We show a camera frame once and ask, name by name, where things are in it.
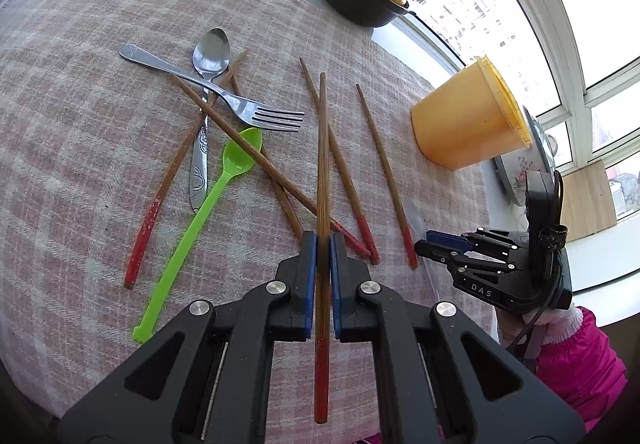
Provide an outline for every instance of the red-tipped chopstick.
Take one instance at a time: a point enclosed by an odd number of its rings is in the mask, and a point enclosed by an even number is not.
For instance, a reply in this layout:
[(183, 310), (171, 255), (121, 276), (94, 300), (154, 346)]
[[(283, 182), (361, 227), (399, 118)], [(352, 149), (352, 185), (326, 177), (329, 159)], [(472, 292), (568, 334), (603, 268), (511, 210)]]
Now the red-tipped chopstick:
[[(236, 95), (242, 96), (242, 91), (240, 90), (238, 79), (235, 76), (231, 78), (231, 87), (233, 87)], [(268, 161), (271, 161), (266, 148), (264, 148), (264, 143), (262, 144), (260, 153), (264, 155)], [(296, 211), (293, 209), (293, 205), (289, 200), (289, 195), (287, 195), (287, 192), (284, 191), (284, 188), (277, 180), (273, 179), (273, 177), (271, 177), (270, 175), (269, 178), (271, 179), (271, 183), (273, 184), (273, 189), (276, 191), (276, 196), (278, 196), (278, 201), (280, 202), (280, 206), (282, 207), (282, 212), (289, 221), (289, 225), (291, 225), (291, 229), (293, 229), (293, 234), (296, 237), (296, 240), (299, 244), (302, 244), (302, 233), (304, 232), (304, 230), (302, 228), (302, 224), (300, 223), (300, 219), (298, 218), (298, 215), (296, 215)]]
[(400, 200), (400, 194), (398, 193), (396, 180), (394, 179), (394, 174), (391, 172), (389, 160), (386, 158), (385, 147), (383, 147), (382, 145), (382, 139), (380, 139), (380, 134), (378, 133), (376, 124), (373, 122), (373, 117), (371, 116), (371, 112), (369, 111), (369, 107), (367, 106), (367, 100), (364, 98), (364, 94), (362, 93), (360, 85), (356, 84), (356, 89), (358, 90), (358, 94), (360, 95), (360, 102), (362, 103), (364, 115), (367, 118), (367, 123), (369, 123), (369, 130), (371, 130), (371, 134), (373, 135), (373, 141), (375, 142), (376, 149), (378, 150), (378, 154), (380, 155), (380, 163), (382, 163), (382, 169), (385, 172), (386, 182), (388, 183), (389, 190), (391, 191), (391, 198), (394, 201), (396, 216), (398, 217), (400, 231), (402, 232), (404, 249), (406, 250), (406, 254), (409, 257), (409, 265), (412, 269), (416, 269), (418, 267), (418, 257), (416, 256), (414, 251), (414, 242), (411, 239), (411, 231), (409, 230), (409, 224), (406, 221), (406, 215), (404, 214), (404, 207), (402, 207), (402, 201)]
[[(238, 56), (235, 62), (231, 64), (227, 73), (220, 79), (220, 82), (218, 82), (220, 86), (229, 83), (233, 75), (238, 70), (239, 66), (242, 64), (242, 62), (244, 62), (247, 53), (248, 49), (245, 49), (242, 54)], [(218, 95), (213, 94), (209, 98), (209, 103), (214, 104), (217, 99)], [(200, 125), (202, 123), (203, 117), (204, 113), (198, 113), (198, 119), (194, 122), (193, 127), (191, 127), (189, 132), (187, 132), (187, 135), (185, 135), (184, 139), (182, 140), (182, 144), (175, 152), (174, 158), (171, 160), (171, 163), (169, 163), (169, 166), (164, 173), (164, 177), (162, 177), (162, 182), (160, 183), (160, 188), (158, 188), (156, 197), (154, 198), (154, 201), (151, 203), (151, 206), (149, 206), (149, 209), (146, 212), (146, 216), (142, 221), (140, 231), (138, 232), (138, 236), (136, 237), (136, 242), (133, 246), (133, 250), (131, 251), (131, 256), (129, 257), (129, 264), (127, 264), (127, 272), (124, 276), (124, 287), (126, 289), (133, 289), (133, 286), (136, 284), (136, 279), (138, 278), (138, 273), (140, 271), (140, 265), (142, 264), (142, 258), (145, 256), (146, 245), (148, 244), (149, 237), (151, 236), (151, 231), (153, 230), (156, 219), (158, 218), (160, 206), (164, 202), (166, 194), (169, 192), (171, 183), (174, 182), (175, 174), (182, 164), (182, 160), (187, 154), (187, 151), (189, 151), (191, 145), (193, 145), (193, 140), (200, 130)]]
[[(302, 72), (305, 76), (306, 86), (309, 89), (311, 97), (316, 103), (316, 108), (318, 108), (319, 110), (320, 98), (318, 97), (318, 91), (316, 91), (314, 80), (313, 78), (311, 78), (309, 69), (306, 68), (306, 63), (302, 58), (300, 58), (300, 65), (302, 66)], [(329, 126), (329, 146), (331, 147), (331, 151), (334, 154), (335, 164), (338, 166), (338, 171), (340, 172), (340, 176), (342, 177), (342, 183), (344, 184), (344, 189), (347, 192), (347, 197), (349, 198), (351, 209), (353, 209), (353, 214), (356, 215), (358, 227), (360, 228), (360, 234), (362, 235), (367, 249), (371, 251), (371, 263), (379, 264), (380, 255), (378, 254), (376, 243), (373, 241), (373, 235), (371, 234), (369, 223), (367, 222), (364, 210), (362, 209), (360, 197), (358, 197), (358, 192), (353, 184), (353, 180), (351, 179), (351, 174), (349, 173), (347, 162), (344, 160), (344, 156), (342, 155), (342, 151), (340, 150), (340, 145), (338, 145), (338, 141), (335, 139), (334, 132), (332, 131), (331, 126)]]
[[(169, 76), (171, 81), (177, 84), (187, 95), (187, 97), (196, 103), (198, 107), (204, 110), (211, 118), (211, 120), (220, 127), (220, 129), (225, 132), (226, 135), (231, 137), (238, 145), (242, 148), (256, 163), (258, 163), (271, 177), (273, 177), (276, 181), (280, 183), (280, 185), (287, 190), (300, 204), (302, 204), (306, 209), (312, 212), (313, 215), (318, 214), (318, 206), (315, 202), (313, 202), (310, 198), (308, 198), (302, 190), (298, 188), (295, 184), (293, 184), (289, 179), (287, 179), (284, 174), (278, 170), (271, 161), (269, 161), (266, 157), (264, 157), (259, 151), (257, 151), (252, 145), (239, 134), (239, 132), (233, 128), (224, 117), (218, 114), (212, 107), (207, 105), (200, 96), (194, 90), (189, 87), (184, 81), (176, 76)], [(351, 233), (349, 233), (344, 227), (342, 227), (338, 222), (334, 219), (331, 219), (331, 229), (333, 231), (338, 231), (344, 235), (344, 238), (351, 246), (351, 248), (356, 251), (364, 259), (369, 259), (371, 257), (371, 253), (369, 250)]]
[(329, 413), (329, 123), (326, 117), (326, 74), (320, 73), (318, 103), (318, 256), (316, 261), (316, 362), (314, 420), (324, 424)]

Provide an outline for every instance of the fork handle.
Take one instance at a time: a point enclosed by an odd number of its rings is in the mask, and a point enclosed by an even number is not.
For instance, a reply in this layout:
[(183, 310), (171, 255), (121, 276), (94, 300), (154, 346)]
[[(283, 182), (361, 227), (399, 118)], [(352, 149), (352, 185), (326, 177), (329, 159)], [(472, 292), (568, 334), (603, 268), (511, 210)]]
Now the fork handle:
[(123, 44), (120, 47), (120, 55), (130, 62), (140, 63), (140, 65), (146, 65), (147, 67), (162, 70), (164, 72), (168, 72), (169, 74), (175, 74), (179, 78), (186, 79), (187, 81), (195, 83), (196, 85), (209, 89), (211, 92), (215, 92), (225, 100), (235, 97), (233, 94), (227, 92), (222, 87), (219, 87), (218, 85), (207, 81), (206, 79), (198, 78), (197, 76), (194, 76), (187, 71), (183, 71), (177, 66), (165, 62), (161, 58), (154, 56), (144, 49), (140, 49), (140, 47), (135, 46), (134, 44)]

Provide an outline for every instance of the metal spoon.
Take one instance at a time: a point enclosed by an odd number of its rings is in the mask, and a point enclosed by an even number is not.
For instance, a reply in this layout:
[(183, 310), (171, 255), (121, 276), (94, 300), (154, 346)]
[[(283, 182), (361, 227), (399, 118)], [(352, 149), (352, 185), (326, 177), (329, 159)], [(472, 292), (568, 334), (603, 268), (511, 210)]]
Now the metal spoon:
[[(231, 48), (225, 31), (215, 28), (202, 35), (193, 49), (193, 66), (203, 79), (211, 81), (222, 74), (229, 65)], [(209, 91), (202, 91), (207, 100)], [(193, 142), (191, 173), (189, 175), (189, 200), (194, 212), (198, 212), (207, 196), (207, 116), (204, 116), (198, 135)]]

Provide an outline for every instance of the green plastic spoon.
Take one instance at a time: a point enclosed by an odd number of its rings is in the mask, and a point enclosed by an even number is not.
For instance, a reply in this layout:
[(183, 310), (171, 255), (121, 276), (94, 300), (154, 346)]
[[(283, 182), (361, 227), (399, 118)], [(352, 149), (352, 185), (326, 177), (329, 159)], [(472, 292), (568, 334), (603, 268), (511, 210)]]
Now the green plastic spoon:
[[(262, 132), (260, 129), (246, 129), (240, 132), (240, 135), (249, 141), (252, 147), (260, 151), (262, 148)], [(225, 186), (231, 179), (248, 172), (253, 166), (254, 160), (251, 156), (245, 153), (234, 141), (229, 141), (228, 144), (226, 144), (225, 151), (222, 153), (222, 175), (220, 175), (218, 182), (211, 188), (207, 198), (178, 244), (174, 255), (164, 268), (162, 277), (158, 285), (156, 285), (154, 293), (151, 295), (149, 305), (146, 306), (145, 315), (142, 316), (140, 325), (133, 329), (131, 336), (135, 341), (146, 343), (151, 338), (151, 332), (156, 325), (164, 301), (174, 284), (175, 277), (182, 267), (182, 262), (184, 262), (187, 254), (189, 254), (191, 246), (193, 246), (193, 243), (198, 237), (198, 233), (200, 233), (204, 223), (207, 221), (207, 217), (209, 217), (213, 206), (216, 205), (216, 202), (218, 202), (218, 199), (222, 195)]]

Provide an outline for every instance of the fork tines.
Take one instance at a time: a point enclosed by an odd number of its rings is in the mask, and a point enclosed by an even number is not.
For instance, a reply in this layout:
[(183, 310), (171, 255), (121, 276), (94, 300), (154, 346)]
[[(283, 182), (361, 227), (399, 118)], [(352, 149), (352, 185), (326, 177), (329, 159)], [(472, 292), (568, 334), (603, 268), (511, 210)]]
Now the fork tines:
[(303, 112), (257, 106), (252, 120), (255, 126), (265, 130), (298, 132), (300, 125), (302, 125), (304, 115), (305, 113)]

